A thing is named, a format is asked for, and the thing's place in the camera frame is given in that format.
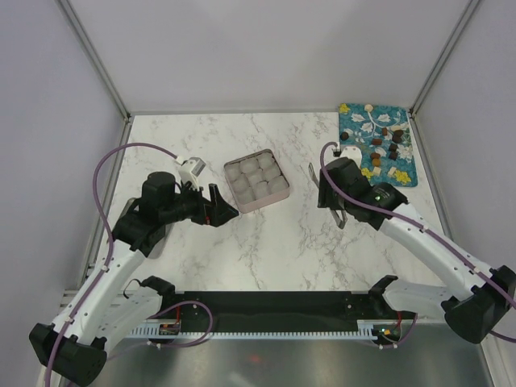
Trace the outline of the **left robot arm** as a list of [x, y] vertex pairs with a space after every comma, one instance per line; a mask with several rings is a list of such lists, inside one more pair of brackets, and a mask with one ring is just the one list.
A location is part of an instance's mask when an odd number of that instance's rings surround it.
[[175, 223], [220, 227], [239, 214], [218, 186], [208, 198], [190, 182], [177, 182], [171, 173], [155, 172], [142, 184], [141, 195], [127, 204], [108, 239], [110, 246], [73, 300], [50, 324], [37, 323], [29, 341], [49, 374], [57, 373], [77, 386], [90, 385], [102, 371], [109, 352], [134, 327], [156, 315], [167, 318], [176, 309], [172, 284], [158, 277], [144, 280], [137, 294], [117, 310], [110, 305], [132, 273], [151, 256], [159, 255]]

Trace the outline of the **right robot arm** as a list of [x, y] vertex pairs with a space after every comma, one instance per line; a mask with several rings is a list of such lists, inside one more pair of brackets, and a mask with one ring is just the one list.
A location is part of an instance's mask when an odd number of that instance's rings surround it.
[[392, 279], [368, 298], [378, 318], [394, 311], [440, 318], [462, 339], [480, 343], [514, 307], [515, 273], [493, 268], [437, 232], [389, 183], [371, 185], [346, 157], [322, 164], [318, 207], [342, 210], [395, 240], [423, 262], [443, 286]]

